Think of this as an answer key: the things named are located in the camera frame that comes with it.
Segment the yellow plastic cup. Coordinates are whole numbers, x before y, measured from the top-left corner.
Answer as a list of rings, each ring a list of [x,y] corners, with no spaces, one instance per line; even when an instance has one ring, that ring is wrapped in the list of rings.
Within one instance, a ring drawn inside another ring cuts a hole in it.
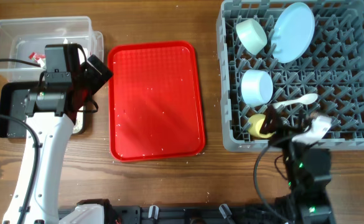
[[[251,126],[248,128],[248,132],[251,136],[267,139],[275,134],[275,132],[269,134],[260,133],[260,129],[264,123],[265,117],[266,116],[264,114],[254,114],[248,119],[248,122],[251,124]]]

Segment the white plastic spoon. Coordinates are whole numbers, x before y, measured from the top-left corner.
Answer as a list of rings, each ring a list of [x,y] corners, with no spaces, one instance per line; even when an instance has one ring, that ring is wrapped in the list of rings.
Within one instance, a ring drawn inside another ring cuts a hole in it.
[[[282,101],[282,102],[273,103],[272,106],[274,109],[278,109],[279,107],[293,105],[296,103],[300,103],[303,105],[309,105],[309,104],[314,103],[318,99],[318,97],[319,96],[316,93],[309,93],[309,94],[303,95],[300,98],[297,98],[294,100],[286,100],[286,101]]]

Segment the pile of white rice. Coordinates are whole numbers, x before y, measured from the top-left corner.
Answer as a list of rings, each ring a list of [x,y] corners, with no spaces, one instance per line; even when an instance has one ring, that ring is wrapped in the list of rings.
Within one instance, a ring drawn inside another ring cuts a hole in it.
[[[75,125],[73,127],[73,134],[78,134],[83,131],[84,127],[84,115],[82,112],[77,113]]]

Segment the red snack wrapper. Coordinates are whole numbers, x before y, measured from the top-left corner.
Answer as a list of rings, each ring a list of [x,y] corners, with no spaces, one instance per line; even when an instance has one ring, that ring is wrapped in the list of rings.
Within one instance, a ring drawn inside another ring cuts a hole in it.
[[[29,55],[29,59],[30,60],[33,60],[35,62],[38,62],[38,61],[44,61],[46,58],[46,56],[44,54],[38,54],[36,52],[32,52],[30,55]]]

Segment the small light blue plate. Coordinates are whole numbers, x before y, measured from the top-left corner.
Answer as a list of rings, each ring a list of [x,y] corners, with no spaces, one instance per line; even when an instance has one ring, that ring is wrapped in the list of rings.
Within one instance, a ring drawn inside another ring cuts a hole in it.
[[[269,103],[273,96],[270,74],[261,70],[247,70],[241,79],[241,96],[250,107]]]

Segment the large light blue plate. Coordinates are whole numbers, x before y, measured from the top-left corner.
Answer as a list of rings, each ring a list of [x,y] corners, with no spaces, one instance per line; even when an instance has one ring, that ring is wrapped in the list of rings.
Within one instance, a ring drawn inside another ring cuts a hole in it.
[[[275,44],[273,57],[279,63],[299,58],[309,47],[315,30],[315,19],[309,6],[295,2],[285,8],[274,26],[271,44]]]

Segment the green bowl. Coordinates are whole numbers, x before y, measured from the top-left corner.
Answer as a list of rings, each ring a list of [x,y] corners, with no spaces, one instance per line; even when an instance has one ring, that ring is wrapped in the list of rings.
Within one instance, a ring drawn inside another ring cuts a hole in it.
[[[242,45],[252,55],[260,53],[268,42],[264,29],[254,19],[247,19],[238,23],[236,32]]]

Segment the white napkin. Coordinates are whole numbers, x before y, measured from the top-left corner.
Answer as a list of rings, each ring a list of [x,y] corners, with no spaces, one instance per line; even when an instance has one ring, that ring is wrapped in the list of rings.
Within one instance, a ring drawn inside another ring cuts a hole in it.
[[[72,42],[69,42],[68,39],[63,40],[63,44],[71,44]],[[82,49],[78,49],[78,57],[80,64],[83,64],[85,62],[85,56],[88,56],[89,52],[88,49],[85,47],[82,47]]]

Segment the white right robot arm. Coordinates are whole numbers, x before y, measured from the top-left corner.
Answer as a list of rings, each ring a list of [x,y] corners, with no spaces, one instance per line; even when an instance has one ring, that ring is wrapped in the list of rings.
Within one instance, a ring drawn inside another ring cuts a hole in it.
[[[273,106],[264,113],[261,134],[273,136],[256,159],[253,180],[262,204],[282,223],[335,223],[326,186],[332,180],[330,174],[332,157],[329,149],[314,147],[331,128],[332,118],[322,113],[309,115],[299,113],[298,125],[290,127],[283,123]],[[288,186],[291,193],[279,197],[270,205],[262,195],[257,180],[261,158],[271,147],[282,151]]]

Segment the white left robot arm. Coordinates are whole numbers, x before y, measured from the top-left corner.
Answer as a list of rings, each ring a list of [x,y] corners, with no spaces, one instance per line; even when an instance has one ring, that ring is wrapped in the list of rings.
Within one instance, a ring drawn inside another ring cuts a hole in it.
[[[58,223],[58,190],[63,158],[77,111],[112,77],[91,55],[48,58],[43,81],[26,97],[27,137],[13,198],[3,223]]]

